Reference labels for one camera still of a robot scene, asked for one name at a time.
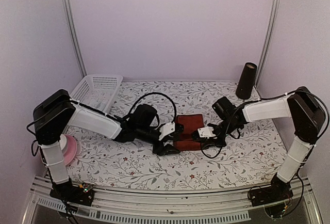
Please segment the dark red towel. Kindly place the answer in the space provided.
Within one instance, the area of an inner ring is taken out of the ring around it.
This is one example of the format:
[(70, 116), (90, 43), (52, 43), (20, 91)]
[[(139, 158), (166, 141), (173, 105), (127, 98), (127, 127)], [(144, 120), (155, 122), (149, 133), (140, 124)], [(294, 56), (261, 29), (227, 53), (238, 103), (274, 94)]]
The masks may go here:
[(173, 142), (173, 146), (180, 151), (198, 151), (201, 149), (199, 142), (192, 139), (192, 133), (197, 129), (204, 127), (202, 114), (194, 115), (178, 115), (175, 120), (176, 124), (184, 126), (183, 132)]

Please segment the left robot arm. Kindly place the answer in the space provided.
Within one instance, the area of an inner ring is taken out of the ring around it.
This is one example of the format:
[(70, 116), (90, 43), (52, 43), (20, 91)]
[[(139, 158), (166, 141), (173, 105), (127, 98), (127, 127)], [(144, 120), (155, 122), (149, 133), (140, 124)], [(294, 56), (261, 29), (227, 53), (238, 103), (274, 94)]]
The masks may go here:
[(152, 153), (158, 156), (180, 153), (167, 141), (180, 133), (182, 126), (174, 121), (153, 126), (154, 120), (160, 120), (157, 110), (138, 101), (124, 117), (112, 116), (72, 99), (66, 90), (60, 89), (35, 107), (32, 116), (33, 121), (26, 128), (34, 127), (29, 132), (41, 150), (53, 186), (65, 200), (73, 200), (77, 195), (60, 148), (60, 136), (66, 126), (89, 130), (117, 142), (139, 139), (150, 143)]

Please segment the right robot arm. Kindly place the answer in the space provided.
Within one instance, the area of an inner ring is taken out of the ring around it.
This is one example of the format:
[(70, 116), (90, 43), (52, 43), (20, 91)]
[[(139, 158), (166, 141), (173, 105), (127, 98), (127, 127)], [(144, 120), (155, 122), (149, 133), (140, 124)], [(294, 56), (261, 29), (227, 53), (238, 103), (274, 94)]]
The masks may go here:
[(308, 88), (296, 90), (270, 98), (260, 98), (234, 105), (222, 97), (213, 104), (214, 111), (221, 119), (219, 124), (208, 124), (198, 130), (198, 134), (221, 146), (232, 132), (245, 125), (271, 120), (275, 126), (289, 123), (293, 130), (293, 141), (286, 158), (274, 178), (278, 182), (267, 189), (270, 201), (278, 201), (286, 194), (287, 187), (299, 169), (306, 163), (318, 140), (329, 127), (329, 109), (326, 104)]

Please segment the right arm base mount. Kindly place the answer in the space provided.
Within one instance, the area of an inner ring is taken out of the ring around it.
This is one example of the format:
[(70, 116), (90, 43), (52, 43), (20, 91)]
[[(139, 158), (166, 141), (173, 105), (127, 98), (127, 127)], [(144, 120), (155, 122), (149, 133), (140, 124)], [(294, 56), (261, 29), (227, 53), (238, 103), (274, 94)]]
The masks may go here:
[(289, 182), (285, 183), (275, 175), (268, 187), (251, 188), (247, 194), (252, 206), (270, 204), (293, 197)]

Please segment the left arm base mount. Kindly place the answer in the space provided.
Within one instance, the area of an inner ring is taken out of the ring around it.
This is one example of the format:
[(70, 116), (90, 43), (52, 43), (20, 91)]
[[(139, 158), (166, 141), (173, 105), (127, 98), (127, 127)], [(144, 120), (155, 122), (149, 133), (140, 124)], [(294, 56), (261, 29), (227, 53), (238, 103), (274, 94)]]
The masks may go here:
[(52, 184), (52, 189), (49, 194), (51, 197), (59, 199), (65, 203), (76, 203), (85, 206), (91, 206), (95, 191), (85, 190), (80, 186), (74, 186), (71, 182), (62, 184)]

